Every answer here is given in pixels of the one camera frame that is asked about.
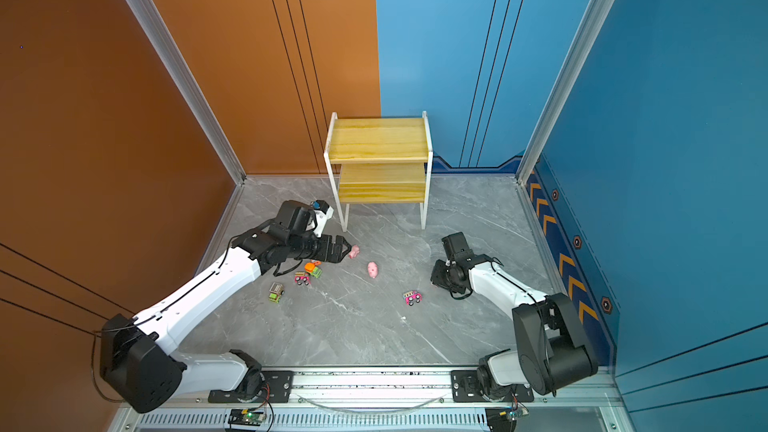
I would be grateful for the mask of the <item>white frame wooden shelf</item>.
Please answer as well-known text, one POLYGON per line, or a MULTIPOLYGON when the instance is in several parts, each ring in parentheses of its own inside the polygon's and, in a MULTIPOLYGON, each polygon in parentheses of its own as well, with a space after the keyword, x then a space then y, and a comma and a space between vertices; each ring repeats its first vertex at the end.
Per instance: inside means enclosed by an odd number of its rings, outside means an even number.
POLYGON ((341 228, 352 204, 417 204, 426 228, 434 150, 429 117, 331 115, 323 151, 341 228))

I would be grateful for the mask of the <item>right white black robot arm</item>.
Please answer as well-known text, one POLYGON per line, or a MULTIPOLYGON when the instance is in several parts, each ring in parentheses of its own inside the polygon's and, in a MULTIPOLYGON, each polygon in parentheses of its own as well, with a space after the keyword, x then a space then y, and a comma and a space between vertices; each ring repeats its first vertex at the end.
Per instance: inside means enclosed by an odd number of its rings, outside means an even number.
POLYGON ((476 383, 485 399, 506 401, 525 385, 555 395, 598 372, 598 356, 567 295, 546 294, 513 278, 499 259, 475 253, 461 232, 443 237, 442 245, 446 258, 435 262, 431 283, 455 300, 484 297, 513 322, 515 348, 478 362, 476 383))

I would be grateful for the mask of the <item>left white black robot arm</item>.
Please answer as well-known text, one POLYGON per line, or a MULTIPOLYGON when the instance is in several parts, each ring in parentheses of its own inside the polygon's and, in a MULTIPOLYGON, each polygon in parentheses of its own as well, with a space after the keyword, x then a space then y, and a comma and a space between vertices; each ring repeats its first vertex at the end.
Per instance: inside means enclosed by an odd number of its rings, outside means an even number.
POLYGON ((233 236, 220 258, 169 296, 131 318, 109 319, 100 331, 101 379, 141 414, 194 392, 258 399, 266 380, 255 358, 240 349, 184 354, 180 344, 232 295, 286 260, 341 262, 352 246, 325 233, 333 213, 324 200, 285 201, 275 217, 233 236))

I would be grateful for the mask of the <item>orange green mixer truck toy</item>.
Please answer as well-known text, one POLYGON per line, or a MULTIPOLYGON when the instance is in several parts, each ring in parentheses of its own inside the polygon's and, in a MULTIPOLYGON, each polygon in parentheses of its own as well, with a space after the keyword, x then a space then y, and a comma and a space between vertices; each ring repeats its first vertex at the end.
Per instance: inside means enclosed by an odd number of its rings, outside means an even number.
POLYGON ((320 278, 323 271, 321 269, 320 261, 309 261, 305 264, 304 270, 313 278, 320 278))

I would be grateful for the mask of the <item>pink toy truck left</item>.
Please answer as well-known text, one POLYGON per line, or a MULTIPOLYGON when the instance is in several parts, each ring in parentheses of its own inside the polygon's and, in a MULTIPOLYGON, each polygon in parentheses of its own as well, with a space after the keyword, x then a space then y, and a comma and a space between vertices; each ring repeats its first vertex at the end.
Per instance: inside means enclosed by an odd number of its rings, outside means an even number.
POLYGON ((299 271, 294 274, 294 283, 296 285, 310 285, 311 275, 305 271, 299 271))

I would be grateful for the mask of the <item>pink toy truck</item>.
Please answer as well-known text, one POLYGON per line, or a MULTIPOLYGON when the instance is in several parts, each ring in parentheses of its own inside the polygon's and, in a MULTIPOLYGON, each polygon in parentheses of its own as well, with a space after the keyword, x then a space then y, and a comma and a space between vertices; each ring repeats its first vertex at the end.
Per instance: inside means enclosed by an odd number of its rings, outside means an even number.
POLYGON ((403 294, 403 299, 408 306, 413 306, 422 301, 422 294, 416 290, 407 291, 403 294))
POLYGON ((294 283, 296 285, 310 285, 311 275, 305 271, 299 271, 294 274, 294 283))

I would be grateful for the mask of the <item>pink toy truck right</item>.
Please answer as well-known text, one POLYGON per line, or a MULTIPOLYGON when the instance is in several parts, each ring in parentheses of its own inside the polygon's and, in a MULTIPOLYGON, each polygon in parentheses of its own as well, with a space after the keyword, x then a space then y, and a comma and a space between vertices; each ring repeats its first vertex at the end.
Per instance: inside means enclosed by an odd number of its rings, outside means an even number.
POLYGON ((416 290, 407 291, 403 294, 403 299, 408 306, 413 306, 422 301, 422 294, 416 290))

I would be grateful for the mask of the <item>green beige toy truck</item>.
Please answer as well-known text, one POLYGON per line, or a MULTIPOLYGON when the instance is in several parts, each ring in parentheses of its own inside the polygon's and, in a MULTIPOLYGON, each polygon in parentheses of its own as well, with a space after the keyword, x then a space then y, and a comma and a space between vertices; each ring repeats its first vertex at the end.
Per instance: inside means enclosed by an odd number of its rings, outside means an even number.
POLYGON ((282 283, 273 282, 269 288, 269 301, 278 304, 281 301, 284 292, 285 287, 282 283))

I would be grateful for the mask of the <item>right green circuit board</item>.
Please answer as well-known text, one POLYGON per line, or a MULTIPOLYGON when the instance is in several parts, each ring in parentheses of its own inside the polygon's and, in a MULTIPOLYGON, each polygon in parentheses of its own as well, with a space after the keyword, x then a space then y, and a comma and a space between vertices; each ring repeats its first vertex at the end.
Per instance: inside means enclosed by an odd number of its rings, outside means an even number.
POLYGON ((510 407, 486 408, 485 415, 490 432, 514 432, 520 419, 529 415, 529 410, 518 403, 510 407))

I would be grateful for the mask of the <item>green circuit board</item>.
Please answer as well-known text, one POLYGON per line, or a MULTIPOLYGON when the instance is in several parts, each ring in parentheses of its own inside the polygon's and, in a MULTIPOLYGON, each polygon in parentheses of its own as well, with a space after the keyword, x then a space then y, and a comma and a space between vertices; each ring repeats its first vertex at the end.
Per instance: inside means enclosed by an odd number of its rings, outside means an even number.
POLYGON ((263 410, 254 408, 231 409, 227 419, 227 428, 235 431, 255 431, 267 425, 268 415, 263 410))
POLYGON ((514 432, 520 419, 529 415, 529 410, 518 403, 510 407, 486 408, 485 415, 490 432, 514 432))

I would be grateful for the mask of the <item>left green circuit board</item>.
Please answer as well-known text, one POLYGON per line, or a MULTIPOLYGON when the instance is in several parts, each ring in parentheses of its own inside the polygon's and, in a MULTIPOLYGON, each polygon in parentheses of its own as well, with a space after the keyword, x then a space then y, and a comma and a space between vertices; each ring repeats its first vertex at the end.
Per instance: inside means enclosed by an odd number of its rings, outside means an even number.
POLYGON ((227 419, 227 428, 235 431, 255 431, 267 425, 268 415, 263 410, 254 408, 231 409, 227 419))

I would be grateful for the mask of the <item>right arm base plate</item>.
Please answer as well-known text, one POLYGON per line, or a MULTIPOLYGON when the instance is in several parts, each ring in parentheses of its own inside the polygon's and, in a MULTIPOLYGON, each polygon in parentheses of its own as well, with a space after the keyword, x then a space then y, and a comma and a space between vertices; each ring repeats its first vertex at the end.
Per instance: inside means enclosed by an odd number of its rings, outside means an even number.
POLYGON ((453 400, 457 403, 534 401, 532 389, 525 384, 500 385, 480 369, 452 370, 450 378, 453 400))

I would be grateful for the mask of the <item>aluminium front rail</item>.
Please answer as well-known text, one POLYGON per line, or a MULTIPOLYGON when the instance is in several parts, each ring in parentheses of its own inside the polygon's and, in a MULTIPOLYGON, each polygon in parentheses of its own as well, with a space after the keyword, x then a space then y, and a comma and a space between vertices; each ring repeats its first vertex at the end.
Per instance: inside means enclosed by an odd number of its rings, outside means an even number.
POLYGON ((481 393, 474 366, 365 366, 267 368, 261 393, 280 406, 331 409, 399 409, 423 406, 511 406, 528 409, 621 407, 623 400, 605 369, 554 396, 540 395, 530 385, 517 384, 502 401, 481 393))

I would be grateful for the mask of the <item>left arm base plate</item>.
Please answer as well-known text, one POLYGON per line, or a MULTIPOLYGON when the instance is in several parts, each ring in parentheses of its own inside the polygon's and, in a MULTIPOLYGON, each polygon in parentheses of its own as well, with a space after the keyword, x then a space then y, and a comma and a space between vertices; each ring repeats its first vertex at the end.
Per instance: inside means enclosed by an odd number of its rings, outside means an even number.
POLYGON ((289 401, 293 379, 294 372, 291 370, 248 372, 234 390, 211 391, 208 395, 208 402, 256 405, 262 402, 284 404, 289 401))

